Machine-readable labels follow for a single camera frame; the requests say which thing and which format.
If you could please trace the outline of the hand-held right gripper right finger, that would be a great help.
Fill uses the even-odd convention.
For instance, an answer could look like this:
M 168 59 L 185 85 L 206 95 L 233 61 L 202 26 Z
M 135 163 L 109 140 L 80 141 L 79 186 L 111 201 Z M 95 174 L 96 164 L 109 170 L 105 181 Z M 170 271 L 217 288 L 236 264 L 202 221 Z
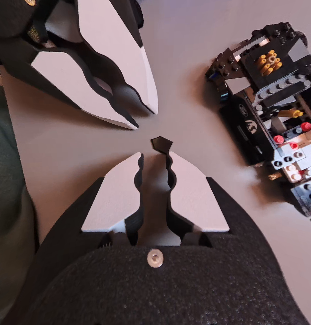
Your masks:
M 206 175 L 173 151 L 166 156 L 168 185 L 166 224 L 180 244 L 210 244 L 208 235 L 229 235 Z

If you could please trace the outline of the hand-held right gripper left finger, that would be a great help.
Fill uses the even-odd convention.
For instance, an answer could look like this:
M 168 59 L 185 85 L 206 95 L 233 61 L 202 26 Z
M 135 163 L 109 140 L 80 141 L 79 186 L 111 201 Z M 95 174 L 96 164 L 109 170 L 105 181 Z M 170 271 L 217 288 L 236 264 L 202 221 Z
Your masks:
M 131 244 L 137 243 L 138 230 L 143 224 L 140 192 L 143 160 L 143 154 L 137 152 L 105 175 L 82 232 L 125 233 Z

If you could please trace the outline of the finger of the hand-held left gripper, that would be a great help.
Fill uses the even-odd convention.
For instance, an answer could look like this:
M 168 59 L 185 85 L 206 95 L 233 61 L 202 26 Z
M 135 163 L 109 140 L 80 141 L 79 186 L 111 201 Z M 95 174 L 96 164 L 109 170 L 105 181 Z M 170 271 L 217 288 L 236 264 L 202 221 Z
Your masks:
M 158 94 L 130 1 L 76 1 L 79 30 L 94 51 L 110 59 L 124 81 L 158 114 Z
M 77 55 L 58 50 L 40 51 L 31 66 L 82 111 L 119 127 L 138 129 L 137 122 L 98 85 Z

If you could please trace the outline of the black angled lego plate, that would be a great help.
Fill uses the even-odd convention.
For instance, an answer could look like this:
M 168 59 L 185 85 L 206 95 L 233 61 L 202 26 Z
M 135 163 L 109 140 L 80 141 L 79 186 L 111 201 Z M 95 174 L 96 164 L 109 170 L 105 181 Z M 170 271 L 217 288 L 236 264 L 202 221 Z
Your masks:
M 168 140 L 162 136 L 151 139 L 151 144 L 154 150 L 162 154 L 168 155 L 173 145 L 173 141 Z

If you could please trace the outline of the lego car model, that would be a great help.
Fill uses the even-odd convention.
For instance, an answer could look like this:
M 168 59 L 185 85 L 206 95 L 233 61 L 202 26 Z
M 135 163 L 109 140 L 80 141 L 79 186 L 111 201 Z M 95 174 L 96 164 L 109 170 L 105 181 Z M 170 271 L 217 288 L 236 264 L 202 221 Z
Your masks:
M 252 31 L 205 74 L 247 163 L 265 166 L 287 202 L 311 221 L 311 54 L 289 22 Z

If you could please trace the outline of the person's green garment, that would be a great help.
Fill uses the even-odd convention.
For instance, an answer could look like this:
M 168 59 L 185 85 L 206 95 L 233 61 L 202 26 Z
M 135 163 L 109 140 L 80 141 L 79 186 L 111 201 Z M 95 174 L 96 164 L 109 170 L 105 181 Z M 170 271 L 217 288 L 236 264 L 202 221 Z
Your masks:
M 0 321 L 17 298 L 35 255 L 34 222 L 32 200 L 0 86 Z

